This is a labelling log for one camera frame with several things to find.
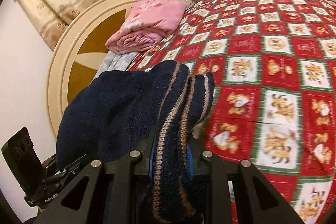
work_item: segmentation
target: folded pink blanket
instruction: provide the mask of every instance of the folded pink blanket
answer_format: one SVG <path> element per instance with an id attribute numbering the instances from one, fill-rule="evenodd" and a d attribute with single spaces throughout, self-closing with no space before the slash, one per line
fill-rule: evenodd
<path id="1" fill-rule="evenodd" d="M 174 33 L 184 11 L 183 0 L 138 1 L 105 46 L 117 54 L 149 50 Z"/>

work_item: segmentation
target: beige headboard frame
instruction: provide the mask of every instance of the beige headboard frame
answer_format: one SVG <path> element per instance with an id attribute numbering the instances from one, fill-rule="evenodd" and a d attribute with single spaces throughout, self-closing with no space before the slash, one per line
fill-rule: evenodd
<path id="1" fill-rule="evenodd" d="M 106 56 L 104 44 L 139 0 L 100 0 L 69 25 L 53 52 L 46 90 L 50 126 L 57 136 L 63 112 L 73 97 L 88 86 Z"/>

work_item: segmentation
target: wall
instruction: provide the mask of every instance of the wall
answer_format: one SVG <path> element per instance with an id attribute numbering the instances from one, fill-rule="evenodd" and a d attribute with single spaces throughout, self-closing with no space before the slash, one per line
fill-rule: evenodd
<path id="1" fill-rule="evenodd" d="M 41 161 L 55 153 L 45 106 L 46 75 L 52 51 L 14 0 L 0 6 L 0 147 L 26 126 Z M 36 216 L 0 154 L 0 188 L 22 221 Z"/>
<path id="2" fill-rule="evenodd" d="M 51 50 L 46 46 L 18 3 L 4 0 L 0 6 L 0 146 L 27 126 L 38 157 L 55 153 L 45 110 L 46 75 Z M 0 155 L 0 187 L 21 220 L 36 215 Z"/>

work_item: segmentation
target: red checkered blanket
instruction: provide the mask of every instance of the red checkered blanket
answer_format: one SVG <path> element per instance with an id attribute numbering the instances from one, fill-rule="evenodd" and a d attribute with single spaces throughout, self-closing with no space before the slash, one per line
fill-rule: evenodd
<path id="1" fill-rule="evenodd" d="M 197 0 L 130 69 L 212 72 L 207 149 L 250 159 L 308 224 L 336 195 L 336 0 Z"/>

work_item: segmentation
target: silver screw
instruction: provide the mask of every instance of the silver screw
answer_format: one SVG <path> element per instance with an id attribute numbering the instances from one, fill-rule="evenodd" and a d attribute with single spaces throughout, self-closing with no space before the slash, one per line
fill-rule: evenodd
<path id="1" fill-rule="evenodd" d="M 98 166 L 100 166 L 101 165 L 101 161 L 100 160 L 93 160 L 92 162 L 91 162 L 91 166 L 92 167 L 98 167 Z"/>
<path id="2" fill-rule="evenodd" d="M 203 157 L 205 157 L 205 158 L 211 158 L 211 157 L 212 157 L 212 152 L 209 151 L 209 150 L 204 150 L 204 151 L 202 152 L 202 155 L 203 155 Z"/>
<path id="3" fill-rule="evenodd" d="M 251 166 L 251 162 L 249 160 L 242 160 L 241 165 L 244 167 L 249 167 Z"/>
<path id="4" fill-rule="evenodd" d="M 129 154 L 132 158 L 136 158 L 140 156 L 140 152 L 138 150 L 133 150 Z"/>

